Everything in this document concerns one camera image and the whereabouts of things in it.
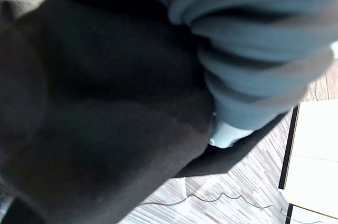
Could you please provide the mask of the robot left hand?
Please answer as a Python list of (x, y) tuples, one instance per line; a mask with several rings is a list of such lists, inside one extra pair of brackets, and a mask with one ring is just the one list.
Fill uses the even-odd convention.
[(228, 148), (288, 111), (333, 61), (337, 0), (157, 0), (202, 39), (215, 112), (211, 145)]

